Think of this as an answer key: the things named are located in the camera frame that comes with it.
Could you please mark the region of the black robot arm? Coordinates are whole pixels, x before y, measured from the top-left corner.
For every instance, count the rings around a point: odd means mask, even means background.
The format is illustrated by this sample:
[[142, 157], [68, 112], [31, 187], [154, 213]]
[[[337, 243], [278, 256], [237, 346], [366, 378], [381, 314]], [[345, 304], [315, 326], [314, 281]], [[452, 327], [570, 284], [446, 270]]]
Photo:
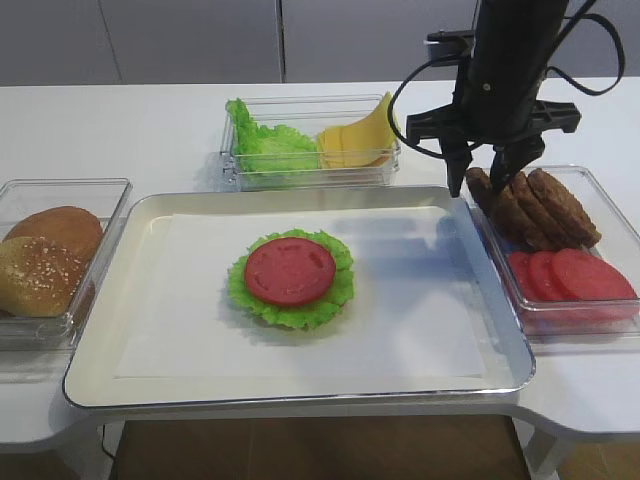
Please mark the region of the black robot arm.
[[440, 34], [463, 48], [452, 101], [408, 116], [406, 134], [411, 147], [438, 141], [452, 196], [460, 193], [473, 145], [493, 147], [490, 182], [499, 193], [543, 154], [544, 132], [577, 129], [574, 104], [537, 97], [566, 9], [564, 1], [483, 1], [473, 35]]

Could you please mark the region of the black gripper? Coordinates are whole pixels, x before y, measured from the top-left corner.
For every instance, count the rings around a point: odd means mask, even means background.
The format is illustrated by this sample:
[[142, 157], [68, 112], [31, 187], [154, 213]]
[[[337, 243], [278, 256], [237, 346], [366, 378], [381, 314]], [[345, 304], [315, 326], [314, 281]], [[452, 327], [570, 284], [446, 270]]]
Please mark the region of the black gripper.
[[539, 135], [547, 130], [576, 131], [581, 113], [571, 102], [539, 100], [535, 86], [520, 95], [493, 82], [472, 79], [474, 60], [468, 52], [446, 55], [428, 66], [451, 63], [457, 67], [449, 104], [406, 119], [405, 143], [421, 148], [423, 140], [439, 142], [447, 170], [447, 186], [458, 197], [466, 170], [473, 158], [470, 150], [483, 144], [495, 148], [490, 169], [494, 192], [502, 192], [524, 167], [542, 156], [545, 143]]

